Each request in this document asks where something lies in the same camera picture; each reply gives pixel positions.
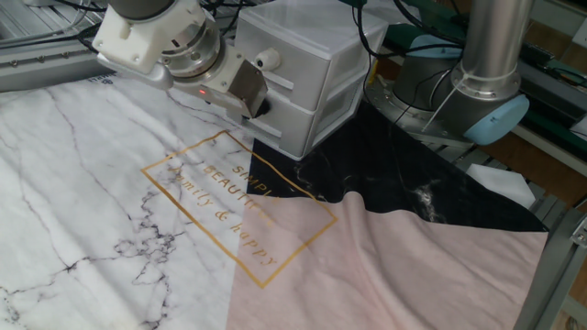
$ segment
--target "white marble fabric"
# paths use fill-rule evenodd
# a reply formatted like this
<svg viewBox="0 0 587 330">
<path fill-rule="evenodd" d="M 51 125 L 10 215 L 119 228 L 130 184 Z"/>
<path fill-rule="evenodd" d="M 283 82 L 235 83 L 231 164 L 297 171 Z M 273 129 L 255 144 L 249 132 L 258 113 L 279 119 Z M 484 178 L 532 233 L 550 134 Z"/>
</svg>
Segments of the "white marble fabric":
<svg viewBox="0 0 587 330">
<path fill-rule="evenodd" d="M 0 94 L 0 329 L 224 329 L 235 263 L 140 171 L 250 147 L 222 113 L 112 76 Z"/>
</svg>

